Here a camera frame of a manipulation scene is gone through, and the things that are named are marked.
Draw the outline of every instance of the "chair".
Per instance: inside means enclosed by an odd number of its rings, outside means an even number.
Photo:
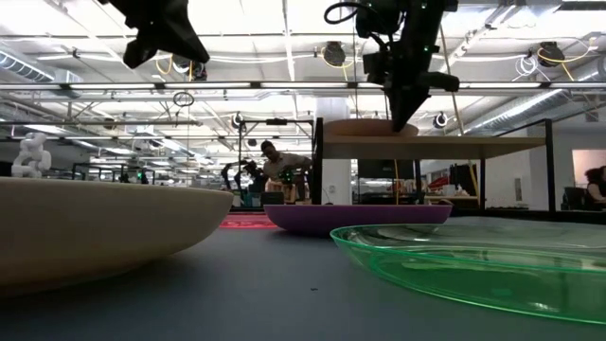
[[[584,210],[585,207],[585,195],[587,189],[585,188],[564,188],[564,202],[566,203],[566,210]]]

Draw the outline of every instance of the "green plastic plate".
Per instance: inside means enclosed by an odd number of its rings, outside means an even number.
[[[403,287],[478,306],[606,324],[606,232],[436,224],[343,227],[357,264]]]

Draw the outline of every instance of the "desk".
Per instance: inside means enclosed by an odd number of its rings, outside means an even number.
[[[447,222],[456,223],[549,224]],[[606,334],[605,326],[406,290],[354,266],[331,240],[278,229],[220,229],[131,273],[4,301],[0,312],[6,341],[569,341]]]

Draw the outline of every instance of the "shirt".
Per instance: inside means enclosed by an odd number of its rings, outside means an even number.
[[[286,166],[293,168],[301,167],[307,161],[307,157],[293,154],[293,153],[280,153],[278,160],[273,162],[267,160],[263,165],[263,172],[270,177],[273,181],[278,181],[278,175],[281,171],[284,171]]]

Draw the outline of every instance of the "purple bowl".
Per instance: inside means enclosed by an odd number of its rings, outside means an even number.
[[[328,235],[338,227],[363,224],[442,224],[453,209],[446,205],[265,205],[274,224],[297,233]]]

